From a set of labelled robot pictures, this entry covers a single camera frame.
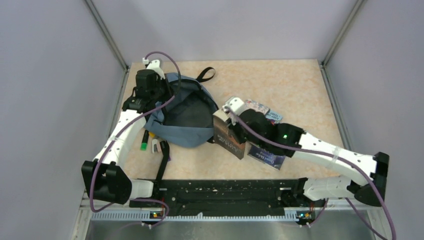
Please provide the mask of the blue grey backpack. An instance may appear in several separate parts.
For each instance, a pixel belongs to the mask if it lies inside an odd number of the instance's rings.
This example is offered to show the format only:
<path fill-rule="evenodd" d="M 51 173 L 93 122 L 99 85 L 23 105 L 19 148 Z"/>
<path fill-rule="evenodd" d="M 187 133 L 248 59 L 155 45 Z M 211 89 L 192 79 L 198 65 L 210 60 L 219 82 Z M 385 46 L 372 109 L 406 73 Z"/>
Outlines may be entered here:
<path fill-rule="evenodd" d="M 180 91 L 165 107 L 146 118 L 144 128 L 168 143 L 184 148 L 196 148 L 214 143 L 213 113 L 218 105 L 202 83 L 213 67 L 205 68 L 196 78 L 182 76 Z"/>

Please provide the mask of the dark orange thick book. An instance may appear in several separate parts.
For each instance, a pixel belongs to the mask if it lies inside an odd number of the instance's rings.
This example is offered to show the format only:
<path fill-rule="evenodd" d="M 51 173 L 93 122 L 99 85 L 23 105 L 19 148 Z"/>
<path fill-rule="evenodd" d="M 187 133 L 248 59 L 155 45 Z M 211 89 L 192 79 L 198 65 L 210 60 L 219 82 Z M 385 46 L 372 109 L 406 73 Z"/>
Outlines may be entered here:
<path fill-rule="evenodd" d="M 213 140 L 215 144 L 220 145 L 239 160 L 245 156 L 245 143 L 238 143 L 230 130 L 231 118 L 221 109 L 213 114 Z"/>

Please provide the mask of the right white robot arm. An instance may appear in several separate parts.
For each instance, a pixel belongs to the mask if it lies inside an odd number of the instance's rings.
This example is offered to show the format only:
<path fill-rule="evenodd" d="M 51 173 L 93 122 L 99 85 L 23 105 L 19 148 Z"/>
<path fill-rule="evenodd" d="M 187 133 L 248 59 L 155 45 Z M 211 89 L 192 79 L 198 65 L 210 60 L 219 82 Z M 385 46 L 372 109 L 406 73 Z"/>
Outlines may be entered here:
<path fill-rule="evenodd" d="M 253 109 L 236 114 L 226 108 L 238 143 L 249 142 L 271 154 L 298 158 L 337 172 L 338 177 L 302 178 L 292 190 L 299 206 L 326 198 L 354 198 L 374 207 L 385 200 L 390 157 L 361 154 L 325 142 L 289 123 L 271 123 Z"/>

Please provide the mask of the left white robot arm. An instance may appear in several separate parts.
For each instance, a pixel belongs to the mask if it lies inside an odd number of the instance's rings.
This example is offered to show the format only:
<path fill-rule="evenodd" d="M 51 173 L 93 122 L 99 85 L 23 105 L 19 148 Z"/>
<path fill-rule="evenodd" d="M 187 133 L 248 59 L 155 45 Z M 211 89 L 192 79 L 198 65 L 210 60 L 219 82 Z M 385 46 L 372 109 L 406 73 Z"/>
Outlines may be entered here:
<path fill-rule="evenodd" d="M 140 199 L 149 207 L 160 202 L 160 193 L 150 180 L 130 179 L 123 170 L 137 134 L 146 117 L 174 99 L 168 80 L 160 69 L 142 69 L 136 74 L 136 86 L 123 102 L 117 124 L 101 151 L 81 167 L 90 208 L 97 212 L 95 200 L 108 205 L 123 205 Z"/>

